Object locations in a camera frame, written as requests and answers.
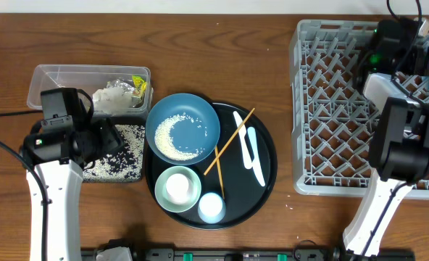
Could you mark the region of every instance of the knife blade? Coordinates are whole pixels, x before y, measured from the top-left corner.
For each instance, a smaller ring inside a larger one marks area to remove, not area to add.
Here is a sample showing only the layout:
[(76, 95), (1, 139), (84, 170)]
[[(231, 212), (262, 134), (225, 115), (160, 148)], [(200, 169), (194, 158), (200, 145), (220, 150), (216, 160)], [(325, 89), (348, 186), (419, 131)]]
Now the knife blade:
[[(234, 120), (236, 121), (237, 128), (242, 124), (243, 120), (242, 117), (239, 115), (238, 112), (234, 112)], [(241, 147), (242, 147), (242, 158), (243, 158), (243, 166), (249, 170), (251, 169), (251, 157), (249, 153), (249, 149), (246, 146), (245, 142), (245, 135), (246, 135), (246, 128), (245, 125), (242, 126), (242, 128), (238, 131), (238, 137), (241, 140)]]
[(261, 164), (259, 163), (259, 155), (258, 155), (258, 143), (257, 143), (257, 132), (253, 127), (249, 127), (249, 139), (251, 148), (253, 149), (253, 160), (251, 162), (253, 167), (253, 172), (255, 173), (255, 177), (261, 186), (265, 186), (265, 177), (263, 177), (263, 172), (261, 170)]

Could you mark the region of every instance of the wooden tabletop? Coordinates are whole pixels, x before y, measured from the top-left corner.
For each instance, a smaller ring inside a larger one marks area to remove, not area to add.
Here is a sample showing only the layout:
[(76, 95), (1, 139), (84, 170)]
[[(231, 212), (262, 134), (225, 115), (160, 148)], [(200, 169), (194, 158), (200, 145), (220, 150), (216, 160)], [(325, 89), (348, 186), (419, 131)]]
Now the wooden tabletop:
[[(380, 16), (0, 14), (0, 112), (26, 110), (39, 64), (135, 65), (151, 71), (156, 103), (178, 92), (256, 107), (278, 153), (278, 177), (264, 207), (221, 231), (168, 217), (145, 181), (85, 183), (80, 237), (94, 248), (123, 236), (142, 248), (290, 249), (302, 239), (338, 242), (361, 199), (302, 196), (292, 184), (292, 98), (288, 44), (303, 19)], [(0, 139), (17, 149), (40, 115), (0, 118)], [(404, 200), (382, 247), (410, 248), (429, 260), (429, 201)], [(0, 260), (28, 260), (30, 195), (21, 164), (0, 149)]]

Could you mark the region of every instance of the yellow package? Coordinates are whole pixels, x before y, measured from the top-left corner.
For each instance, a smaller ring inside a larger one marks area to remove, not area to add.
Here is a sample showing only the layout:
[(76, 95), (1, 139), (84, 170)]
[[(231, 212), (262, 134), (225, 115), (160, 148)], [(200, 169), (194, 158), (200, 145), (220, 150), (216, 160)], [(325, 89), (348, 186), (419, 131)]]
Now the yellow package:
[(147, 87), (147, 82), (144, 81), (141, 76), (135, 75), (133, 75), (133, 82), (134, 86), (136, 87), (135, 91), (133, 92), (133, 95), (142, 99), (143, 94), (145, 93), (145, 89)]

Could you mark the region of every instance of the round black tray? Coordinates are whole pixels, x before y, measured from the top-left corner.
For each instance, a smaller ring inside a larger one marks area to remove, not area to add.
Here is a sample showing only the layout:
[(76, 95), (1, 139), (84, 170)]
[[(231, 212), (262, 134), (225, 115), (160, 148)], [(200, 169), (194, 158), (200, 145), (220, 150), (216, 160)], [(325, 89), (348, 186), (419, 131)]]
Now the round black tray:
[[(249, 111), (225, 103), (215, 102), (212, 103), (212, 105), (221, 123), (221, 135), (217, 144), (218, 149), (221, 150), (232, 133), (237, 129), (233, 112), (237, 111), (242, 119), (244, 119)], [(257, 132), (259, 160), (266, 186), (260, 186), (254, 175), (253, 168), (247, 170), (243, 166), (241, 142), (238, 136), (236, 136), (220, 158), (226, 203), (225, 217), (217, 224), (207, 224), (203, 222), (197, 212), (198, 203), (190, 210), (182, 213), (173, 213), (164, 210), (170, 217), (182, 224), (194, 228), (221, 229), (242, 223), (262, 207), (274, 186), (278, 171), (277, 155), (271, 135), (257, 117), (252, 115), (245, 125), (247, 128), (254, 127)], [(248, 135), (245, 136), (245, 140), (250, 150), (250, 155), (253, 157)], [(199, 175), (202, 196), (207, 192), (216, 192), (221, 195), (216, 165), (206, 176), (203, 176), (203, 172), (208, 168), (214, 158), (215, 153), (213, 152), (201, 162), (187, 166)], [(149, 185), (152, 196), (155, 198), (155, 183), (159, 175), (173, 165), (155, 156), (151, 149), (147, 149), (145, 162), (147, 184)]]

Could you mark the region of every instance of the light green bowl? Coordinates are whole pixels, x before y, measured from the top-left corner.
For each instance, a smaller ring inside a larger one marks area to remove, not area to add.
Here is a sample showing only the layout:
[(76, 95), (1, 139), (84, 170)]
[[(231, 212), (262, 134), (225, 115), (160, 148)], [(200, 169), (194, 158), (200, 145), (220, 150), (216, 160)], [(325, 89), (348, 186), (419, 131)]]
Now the light green bowl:
[[(169, 196), (166, 191), (166, 181), (168, 178), (176, 173), (183, 174), (187, 177), (193, 184), (192, 195), (190, 195), (190, 199), (184, 204), (175, 204), (169, 200)], [(183, 166), (174, 166), (170, 167), (167, 170), (163, 171), (162, 174), (157, 179), (155, 183), (155, 198), (160, 206), (163, 209), (179, 213), (184, 212), (192, 208), (199, 200), (201, 193), (201, 182), (198, 175), (188, 167)]]

